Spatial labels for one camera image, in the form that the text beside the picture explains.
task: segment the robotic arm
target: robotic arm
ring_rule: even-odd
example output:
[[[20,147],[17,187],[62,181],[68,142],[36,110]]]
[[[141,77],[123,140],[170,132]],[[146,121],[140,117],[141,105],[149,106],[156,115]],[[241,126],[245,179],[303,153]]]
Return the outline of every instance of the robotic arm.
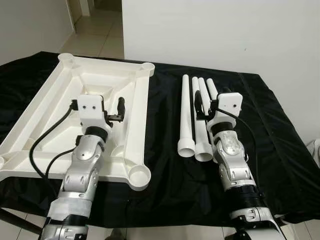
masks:
[[[202,110],[202,92],[194,96],[197,120],[207,121],[207,131],[213,135],[213,156],[219,165],[219,175],[229,205],[229,217],[237,233],[234,240],[285,240],[280,227],[265,205],[250,168],[248,156],[234,131],[242,104],[237,92],[217,94],[213,81],[208,81],[211,93],[207,115]]]
[[[83,136],[78,138],[56,200],[51,205],[42,229],[41,240],[85,240],[92,202],[103,164],[102,153],[112,135],[111,121],[123,121],[125,100],[118,100],[118,114],[108,115],[100,95],[80,95],[77,109]]]

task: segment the black tablecloth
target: black tablecloth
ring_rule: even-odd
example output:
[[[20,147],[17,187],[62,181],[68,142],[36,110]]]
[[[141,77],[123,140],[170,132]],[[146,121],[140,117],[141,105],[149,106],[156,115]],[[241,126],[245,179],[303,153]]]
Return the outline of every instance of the black tablecloth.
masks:
[[[40,52],[0,66],[0,141],[54,70],[57,56]],[[213,78],[218,91],[228,87],[243,95],[240,117],[257,138],[260,187],[272,213],[286,214],[293,222],[319,216],[320,170],[259,75],[155,63],[144,148],[149,186],[135,192],[125,183],[99,182],[89,224],[109,228],[229,224],[218,166],[177,154],[183,74]],[[235,130],[252,156],[247,129],[239,123]],[[255,162],[248,164],[255,175]],[[58,190],[61,180],[52,182]],[[0,207],[45,216],[49,204],[41,179],[9,177],[0,182]]]

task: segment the tiled floor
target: tiled floor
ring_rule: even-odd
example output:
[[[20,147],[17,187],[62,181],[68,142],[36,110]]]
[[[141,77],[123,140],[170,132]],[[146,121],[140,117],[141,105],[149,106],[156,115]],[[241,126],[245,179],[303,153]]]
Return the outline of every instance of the tiled floor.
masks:
[[[24,212],[5,210],[26,219],[40,227],[45,218]],[[320,240],[320,220],[310,220],[299,224],[281,227],[287,240]],[[104,240],[111,233],[111,228],[89,226],[87,240]],[[212,226],[167,226],[167,227],[137,227],[127,229],[128,240],[223,240],[235,232],[231,227]],[[38,236],[0,220],[1,239],[6,240],[36,240]]]
[[[124,59],[122,14],[96,9],[92,16],[82,16],[61,53],[78,56]]]

